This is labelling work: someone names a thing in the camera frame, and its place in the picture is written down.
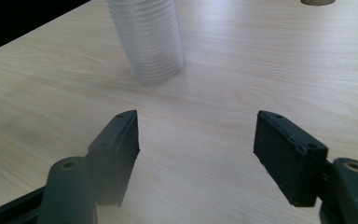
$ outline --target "small cylindrical object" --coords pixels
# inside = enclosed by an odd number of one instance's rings
[[[160,82],[185,65],[175,0],[106,0],[132,74]]]
[[[309,6],[326,6],[335,2],[336,0],[301,0],[302,4]]]

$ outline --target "table surface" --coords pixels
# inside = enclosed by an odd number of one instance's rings
[[[320,223],[294,208],[253,153],[256,114],[282,114],[358,160],[358,1],[178,0],[185,71],[132,76],[105,2],[0,48],[0,205],[84,156],[137,109],[141,153],[123,206],[100,223]]]

